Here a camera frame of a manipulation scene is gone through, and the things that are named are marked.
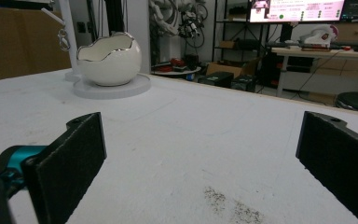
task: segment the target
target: wire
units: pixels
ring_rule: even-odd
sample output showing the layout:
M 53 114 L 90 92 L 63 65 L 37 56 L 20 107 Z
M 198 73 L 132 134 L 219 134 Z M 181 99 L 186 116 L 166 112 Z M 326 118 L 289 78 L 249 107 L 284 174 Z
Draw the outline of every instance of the wire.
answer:
M 289 33 L 289 32 L 290 32 L 290 31 L 284 32 L 283 34 L 281 34 L 280 36 L 278 36 L 278 38 L 276 38 L 276 39 L 274 40 L 274 42 L 277 42 L 277 40 L 278 40 L 279 38 L 281 38 L 281 36 L 286 35 L 286 34 Z
M 121 10 L 121 16 L 122 16 L 122 20 L 124 20 L 124 8 L 125 8 L 125 11 L 126 11 L 126 27 L 124 28 L 124 31 L 125 32 L 128 32 L 129 31 L 129 9 L 128 9 L 128 6 L 127 6 L 127 0 L 123 0 L 123 8 Z
M 204 35 L 203 31 L 202 31 L 202 28 L 200 28 L 200 33 L 201 33 L 201 36 L 202 36 L 202 40 L 201 40 L 201 43 L 200 43 L 198 46 L 196 46 L 196 41 L 195 41 L 196 37 L 194 37 L 194 39 L 193 39 L 194 45 L 191 45 L 190 43 L 188 43 L 187 38 L 185 38 L 186 43 L 187 43 L 191 48 L 193 48 L 193 49 L 199 49 L 200 47 L 202 47 L 202 46 L 204 45 L 204 43 L 205 43 L 205 35 Z
M 98 1 L 98 29 L 97 29 L 97 39 L 100 37 L 100 28 L 101 28 L 101 11 L 100 11 L 100 7 L 101 7 L 101 1 Z
M 321 68 L 323 65 L 325 65 L 326 63 L 328 63 L 330 60 L 332 60 L 334 57 L 336 57 L 336 55 L 338 55 L 340 52 L 342 52 L 343 49 L 340 49 L 337 51 L 337 53 L 333 54 L 332 56 L 330 56 L 326 61 L 324 61 L 323 63 L 321 63 L 318 67 L 315 68 L 315 70 L 313 71 L 313 73 L 307 78 L 307 80 L 302 84 L 302 86 L 300 87 L 300 89 L 298 89 L 298 92 L 296 95 L 294 95 L 292 98 L 290 99 L 293 99 L 295 98 L 297 95 L 298 97 L 300 97 L 301 99 L 304 99 L 300 96 L 300 93 L 301 93 L 301 90 L 304 88 L 305 85 L 307 85 L 307 83 L 310 81 L 310 79 L 315 75 L 316 71 Z
M 275 32 L 277 32 L 278 29 L 278 24 L 275 26 L 275 30 L 274 32 L 272 32 L 272 35 L 269 37 L 269 39 L 267 40 L 267 42 L 269 42 L 271 40 L 271 38 L 275 35 Z
M 103 4 L 101 4 L 101 36 L 103 36 L 103 22 L 102 21 L 103 21 Z
M 197 3 L 197 4 L 196 4 L 196 14 L 197 14 L 197 15 L 198 15 L 198 13 L 197 13 L 197 12 L 199 12 L 199 11 L 200 11 L 200 10 L 198 9 L 198 7 L 203 7 L 203 8 L 205 9 L 206 16 L 205 16 L 205 17 L 202 17 L 202 21 L 205 21 L 205 20 L 208 18 L 208 15 L 209 15 L 209 13 L 208 13 L 208 9 L 206 8 L 206 6 L 205 6 L 205 5 L 200 4 L 200 3 Z

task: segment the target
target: white egg-shaped bowl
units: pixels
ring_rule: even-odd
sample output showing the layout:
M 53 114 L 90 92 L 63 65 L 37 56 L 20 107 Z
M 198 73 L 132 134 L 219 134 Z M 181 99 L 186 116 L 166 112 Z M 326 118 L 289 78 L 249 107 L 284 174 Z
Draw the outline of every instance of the white egg-shaped bowl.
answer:
M 77 51 L 80 72 L 100 86 L 130 82 L 141 70 L 141 63 L 141 49 L 128 33 L 99 38 Z

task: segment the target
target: black box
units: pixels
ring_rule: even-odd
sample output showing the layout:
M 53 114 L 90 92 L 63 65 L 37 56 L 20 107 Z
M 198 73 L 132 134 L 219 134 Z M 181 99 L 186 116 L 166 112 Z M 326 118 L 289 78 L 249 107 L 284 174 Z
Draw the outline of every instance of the black box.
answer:
M 200 77 L 198 82 L 210 86 L 231 88 L 231 81 L 233 78 L 233 73 L 215 72 L 206 77 Z
M 255 92 L 255 78 L 249 75 L 238 76 L 232 80 L 231 89 Z

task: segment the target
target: dark stain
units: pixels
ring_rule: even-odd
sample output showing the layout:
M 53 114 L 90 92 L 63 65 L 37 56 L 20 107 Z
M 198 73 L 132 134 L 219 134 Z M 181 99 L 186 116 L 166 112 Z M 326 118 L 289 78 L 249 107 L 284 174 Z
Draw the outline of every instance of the dark stain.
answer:
M 263 215 L 258 211 L 246 206 L 244 203 L 235 202 L 234 214 L 230 220 L 232 223 L 252 223 L 261 224 L 263 223 Z
M 264 216 L 261 213 L 246 206 L 240 201 L 228 199 L 223 193 L 213 189 L 212 187 L 205 188 L 204 195 L 208 205 L 212 207 L 213 212 L 222 218 L 227 218 L 227 223 L 263 223 Z
M 204 195 L 207 203 L 212 207 L 213 212 L 217 215 L 221 215 L 225 210 L 226 196 L 211 187 L 205 189 Z

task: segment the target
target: desk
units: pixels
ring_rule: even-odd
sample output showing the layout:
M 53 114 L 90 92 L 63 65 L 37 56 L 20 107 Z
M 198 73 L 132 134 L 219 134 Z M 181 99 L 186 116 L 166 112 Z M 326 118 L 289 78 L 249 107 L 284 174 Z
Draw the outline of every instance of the desk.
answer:
M 355 132 L 358 112 L 156 76 L 140 95 L 90 100 L 65 72 L 0 80 L 0 153 L 101 111 L 107 159 L 68 223 L 358 223 L 296 158 L 304 111 Z M 26 190 L 10 205 L 36 223 Z
M 271 52 L 276 53 L 279 56 L 283 56 L 283 64 L 281 69 L 281 75 L 279 79 L 277 96 L 281 97 L 283 84 L 286 77 L 286 67 L 290 56 L 293 57 L 310 57 L 310 58 L 334 58 L 342 60 L 358 60 L 358 52 L 353 50 L 337 50 L 332 49 L 331 51 L 304 51 L 301 49 L 287 49 L 287 48 L 272 48 Z

